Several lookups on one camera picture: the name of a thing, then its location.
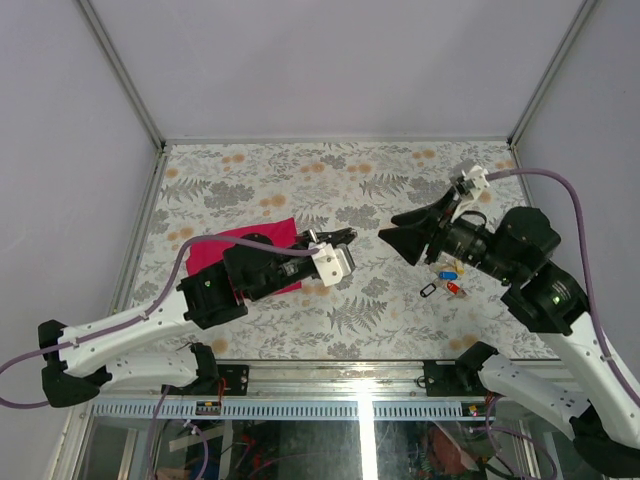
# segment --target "metal beam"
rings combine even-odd
[[[511,132],[511,135],[509,135],[508,143],[510,145],[517,145],[522,138],[524,131],[526,130],[529,122],[538,110],[540,102],[544,98],[547,90],[549,89],[549,86],[553,82],[553,79],[555,78],[558,71],[560,70],[560,67],[567,58],[568,53],[571,51],[571,47],[575,43],[576,38],[600,3],[601,0],[584,0],[582,2],[582,5],[580,5],[580,8],[578,9],[576,15],[573,17],[573,20],[571,21],[567,32],[564,34],[560,45],[553,54],[553,57],[551,58],[547,69],[538,82],[538,85],[536,86],[536,89],[534,90],[529,103],[527,103],[524,112],[520,116],[520,119],[518,119],[518,123],[516,123],[516,126]]]
[[[91,3],[91,0],[73,0],[73,3],[78,7],[78,11],[87,23],[91,34],[100,47],[100,50],[102,50],[109,67],[120,83],[120,86],[129,100],[133,111],[138,117],[138,120],[140,120],[142,127],[147,132],[149,140],[156,150],[161,151],[165,144],[164,137],[162,136],[162,133],[160,133],[160,130],[158,130],[156,123],[142,101],[138,90],[131,80],[129,72],[127,72],[124,63],[122,63],[122,59],[120,58],[120,55],[118,55],[118,52],[116,51],[104,24],[98,16],[98,12]]]

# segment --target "table surface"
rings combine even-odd
[[[513,166],[504,142],[173,145],[133,304],[160,292],[186,239],[289,217],[299,231],[356,228],[357,269],[335,287],[307,280],[301,290],[250,303],[243,318],[144,350],[200,341],[226,359],[416,360],[455,358],[482,340],[512,358],[555,357],[506,311],[497,281],[467,268],[456,281],[466,297],[438,288],[423,299],[418,292],[434,269],[408,265],[377,237],[394,214],[439,199],[465,160],[489,171]],[[494,182],[481,200],[490,227],[524,204],[515,178]]]

